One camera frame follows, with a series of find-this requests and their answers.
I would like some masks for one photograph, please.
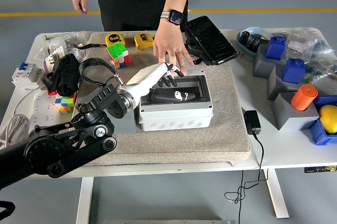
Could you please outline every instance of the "yellow tape measure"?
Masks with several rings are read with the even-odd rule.
[[[123,44],[123,46],[126,47],[125,39],[124,39],[123,35],[120,34],[120,33],[109,33],[105,37],[105,44],[107,46],[112,46],[114,44],[117,44],[118,42],[121,42]]]
[[[138,50],[153,46],[153,38],[149,33],[139,33],[135,36],[135,45]]]

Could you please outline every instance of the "table leg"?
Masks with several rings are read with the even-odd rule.
[[[78,210],[76,224],[88,224],[90,216],[91,195],[94,187],[94,178],[82,178],[80,200],[78,201]]]
[[[281,191],[279,180],[277,179],[275,169],[268,169],[263,171],[266,177],[268,172],[267,185],[270,196],[272,198],[276,217],[278,219],[289,218],[288,210],[286,209],[283,194]]]

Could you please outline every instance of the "yellow ball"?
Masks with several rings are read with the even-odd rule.
[[[337,106],[327,104],[319,111],[320,120],[327,133],[337,133]]]

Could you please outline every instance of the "blue plastic container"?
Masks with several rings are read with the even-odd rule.
[[[337,104],[337,95],[332,96],[317,96],[313,101],[316,109],[319,109],[326,104]],[[324,130],[322,122],[317,119],[310,127],[312,140],[315,145],[328,145],[330,143],[337,143],[337,134],[327,134]]]
[[[298,84],[305,73],[305,64],[302,59],[288,59],[282,70],[282,81]]]
[[[280,60],[285,50],[285,38],[281,36],[271,37],[265,51],[268,59]]]

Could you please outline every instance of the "black phone case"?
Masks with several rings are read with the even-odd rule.
[[[234,59],[238,52],[207,16],[186,22],[187,51],[206,65],[219,65]]]

